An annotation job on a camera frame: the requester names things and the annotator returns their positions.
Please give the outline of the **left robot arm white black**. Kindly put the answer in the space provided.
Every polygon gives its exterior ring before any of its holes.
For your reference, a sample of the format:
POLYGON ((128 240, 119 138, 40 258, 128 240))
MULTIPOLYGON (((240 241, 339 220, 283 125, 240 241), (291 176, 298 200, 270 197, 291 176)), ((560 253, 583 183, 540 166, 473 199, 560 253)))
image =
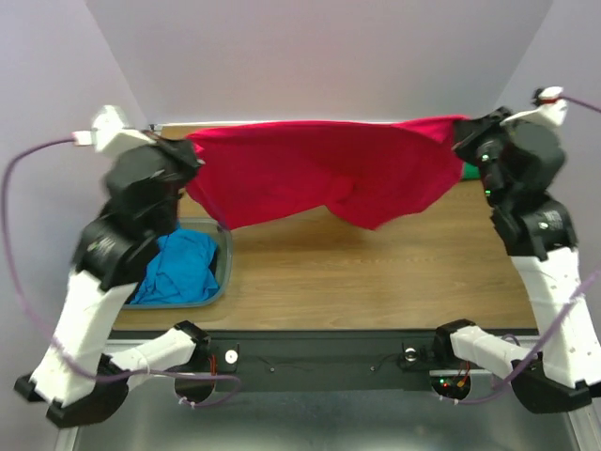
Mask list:
POLYGON ((47 403, 56 427, 103 422, 151 377, 188 379, 208 362, 208 336, 188 321, 143 345, 104 351, 160 237, 175 231, 179 193, 199 167, 190 141, 157 139, 124 151, 105 174, 107 201, 81 233, 51 345, 14 385, 26 401, 47 403))

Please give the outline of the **red t shirt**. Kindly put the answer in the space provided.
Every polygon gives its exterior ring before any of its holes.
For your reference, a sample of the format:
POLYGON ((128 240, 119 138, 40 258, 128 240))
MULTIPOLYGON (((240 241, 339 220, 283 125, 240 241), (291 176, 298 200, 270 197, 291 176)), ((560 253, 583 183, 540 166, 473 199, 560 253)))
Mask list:
POLYGON ((189 134, 187 192, 230 229, 318 207, 364 229, 420 213, 461 179, 458 116, 397 123, 276 121, 189 134))

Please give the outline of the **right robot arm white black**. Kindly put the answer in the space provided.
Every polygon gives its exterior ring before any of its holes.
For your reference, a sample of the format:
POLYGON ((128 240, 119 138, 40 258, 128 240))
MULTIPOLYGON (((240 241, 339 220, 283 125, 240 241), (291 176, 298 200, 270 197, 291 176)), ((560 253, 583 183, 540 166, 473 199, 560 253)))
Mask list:
POLYGON ((585 299, 576 230, 548 188, 566 155, 557 134, 564 110, 514 114, 500 108, 454 126, 454 152, 478 168, 491 222, 527 291, 539 341, 527 349, 459 319, 435 332, 432 355, 499 378, 529 412, 571 412, 600 395, 600 341, 585 299))

